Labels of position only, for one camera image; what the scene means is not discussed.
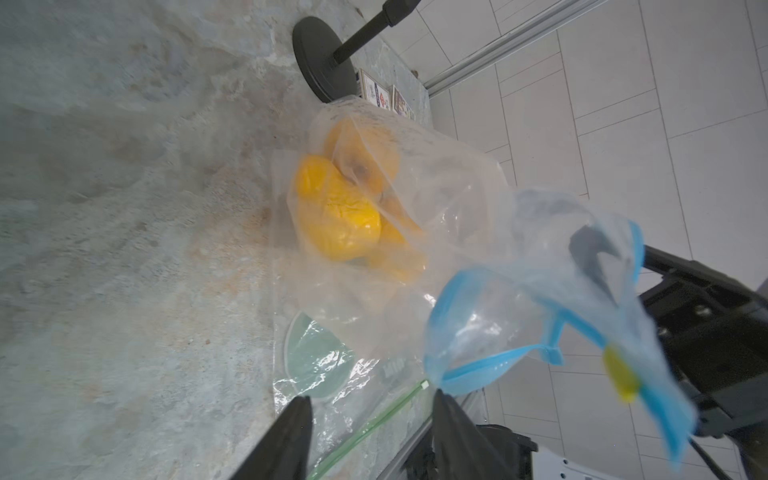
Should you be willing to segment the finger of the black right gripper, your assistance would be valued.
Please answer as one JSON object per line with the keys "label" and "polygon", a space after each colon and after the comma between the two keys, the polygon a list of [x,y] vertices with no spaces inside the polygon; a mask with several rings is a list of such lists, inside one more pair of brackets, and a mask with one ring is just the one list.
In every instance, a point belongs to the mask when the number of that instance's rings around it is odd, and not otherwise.
{"label": "finger of the black right gripper", "polygon": [[587,291],[599,301],[618,306],[627,260],[599,229],[583,226],[570,238],[569,252]]}

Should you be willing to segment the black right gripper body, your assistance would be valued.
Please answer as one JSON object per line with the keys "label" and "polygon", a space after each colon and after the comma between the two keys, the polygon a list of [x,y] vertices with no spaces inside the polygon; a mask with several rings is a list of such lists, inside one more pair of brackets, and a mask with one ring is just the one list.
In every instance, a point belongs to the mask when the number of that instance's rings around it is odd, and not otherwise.
{"label": "black right gripper body", "polygon": [[640,299],[682,391],[694,432],[717,437],[767,420],[767,299],[700,262],[646,247],[662,277]]}

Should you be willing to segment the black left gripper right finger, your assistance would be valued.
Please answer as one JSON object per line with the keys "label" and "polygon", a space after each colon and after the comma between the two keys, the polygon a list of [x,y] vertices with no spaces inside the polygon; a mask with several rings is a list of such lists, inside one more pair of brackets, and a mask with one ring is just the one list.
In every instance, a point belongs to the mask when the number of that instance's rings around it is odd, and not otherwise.
{"label": "black left gripper right finger", "polygon": [[432,407],[433,447],[439,479],[515,479],[508,460],[511,432],[474,424],[450,395],[438,389]]}

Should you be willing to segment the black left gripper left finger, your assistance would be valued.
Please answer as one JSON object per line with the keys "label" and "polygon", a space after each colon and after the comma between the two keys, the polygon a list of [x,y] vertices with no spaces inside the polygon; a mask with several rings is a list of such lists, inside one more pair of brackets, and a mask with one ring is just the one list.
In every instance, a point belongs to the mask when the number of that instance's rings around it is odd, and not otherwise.
{"label": "black left gripper left finger", "polygon": [[306,479],[312,428],[311,399],[308,396],[295,397],[277,417],[231,479]]}

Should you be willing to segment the blue zip-top bag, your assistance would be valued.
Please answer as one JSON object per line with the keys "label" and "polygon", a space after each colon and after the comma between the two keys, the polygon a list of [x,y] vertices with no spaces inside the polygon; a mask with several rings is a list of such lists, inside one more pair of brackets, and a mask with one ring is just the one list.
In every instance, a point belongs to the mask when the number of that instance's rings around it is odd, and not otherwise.
{"label": "blue zip-top bag", "polygon": [[[330,260],[299,230],[293,186],[299,162],[307,155],[325,157],[327,135],[346,117],[383,125],[398,143],[399,171],[388,190],[423,230],[408,241],[427,257],[425,272],[413,282],[402,283],[368,268],[368,253],[344,262]],[[529,228],[594,220],[612,226],[622,221],[636,224],[572,194],[513,188],[487,155],[358,98],[324,105],[295,146],[272,153],[270,168],[278,203],[273,244],[281,253],[276,265],[277,313],[306,314],[358,355],[415,359],[433,389],[436,385],[424,365],[426,324],[455,273],[513,260],[517,238]]]}

